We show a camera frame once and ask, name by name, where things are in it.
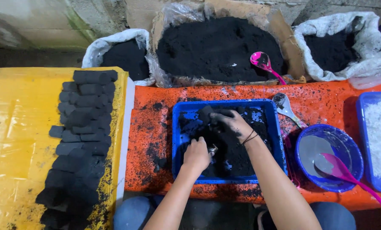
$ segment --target pink ladle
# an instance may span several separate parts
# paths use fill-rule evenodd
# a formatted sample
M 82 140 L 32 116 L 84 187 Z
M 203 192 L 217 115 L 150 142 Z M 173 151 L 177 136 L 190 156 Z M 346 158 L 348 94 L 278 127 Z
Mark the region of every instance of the pink ladle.
M 250 62 L 262 70 L 268 71 L 278 78 L 282 85 L 286 85 L 283 78 L 271 68 L 270 58 L 264 52 L 255 52 L 250 56 Z
M 377 201 L 381 204 L 381 197 L 368 186 L 357 181 L 345 164 L 336 156 L 332 154 L 321 154 L 319 158 L 316 158 L 314 161 L 316 167 L 325 172 L 326 174 L 333 175 L 342 180 L 349 181 L 351 183 L 359 185 L 362 189 L 369 192 Z

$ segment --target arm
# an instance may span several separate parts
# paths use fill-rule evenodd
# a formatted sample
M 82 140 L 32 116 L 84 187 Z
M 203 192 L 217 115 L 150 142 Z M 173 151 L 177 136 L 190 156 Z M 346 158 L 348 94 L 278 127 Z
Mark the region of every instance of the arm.
M 231 114 L 229 111 L 219 112 L 211 113 L 211 118 L 227 124 L 237 133 L 240 143 L 256 135 L 256 132 L 251 134 L 253 129 L 236 111 L 231 111 Z M 320 223 L 310 205 L 276 163 L 263 140 L 257 136 L 246 142 L 244 146 L 277 229 L 321 230 Z
M 177 230 L 195 181 L 210 164 L 205 139 L 192 140 L 184 156 L 183 165 L 172 187 L 163 198 L 144 230 Z

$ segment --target white sack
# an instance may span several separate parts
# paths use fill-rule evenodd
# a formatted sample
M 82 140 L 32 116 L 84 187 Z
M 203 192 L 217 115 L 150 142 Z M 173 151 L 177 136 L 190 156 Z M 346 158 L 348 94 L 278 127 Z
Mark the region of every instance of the white sack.
M 306 72 L 316 81 L 345 80 L 351 77 L 381 75 L 381 33 L 378 30 L 379 17 L 373 12 L 336 13 L 299 24 L 294 36 L 303 55 Z M 346 29 L 355 32 L 355 44 L 352 47 L 361 56 L 357 62 L 349 63 L 339 72 L 323 71 L 317 65 L 304 36 L 315 34 L 324 37 Z
M 89 45 L 82 60 L 82 68 L 99 67 L 102 63 L 102 56 L 114 44 L 131 39 L 136 39 L 138 46 L 146 48 L 147 53 L 150 53 L 149 32 L 145 29 L 126 29 L 108 37 L 96 39 Z M 149 77 L 142 81 L 134 81 L 134 83 L 137 86 L 151 86 L 155 83 L 155 79 Z

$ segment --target person's left hand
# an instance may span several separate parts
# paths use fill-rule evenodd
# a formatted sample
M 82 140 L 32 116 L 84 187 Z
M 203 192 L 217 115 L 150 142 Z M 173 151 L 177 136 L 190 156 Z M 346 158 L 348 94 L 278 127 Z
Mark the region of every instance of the person's left hand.
M 200 175 L 209 166 L 211 158 L 211 154 L 208 154 L 205 139 L 199 137 L 199 141 L 193 139 L 188 145 L 183 155 L 183 166 L 189 167 Z

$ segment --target knee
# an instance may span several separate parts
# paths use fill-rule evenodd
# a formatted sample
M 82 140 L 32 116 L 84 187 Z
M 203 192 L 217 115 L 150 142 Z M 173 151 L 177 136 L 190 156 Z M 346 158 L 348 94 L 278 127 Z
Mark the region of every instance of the knee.
M 316 202 L 310 204 L 323 230 L 355 230 L 355 218 L 349 210 L 338 203 Z
M 122 202 L 121 206 L 116 207 L 114 229 L 140 229 L 153 211 L 154 207 L 147 197 L 136 196 L 129 198 Z

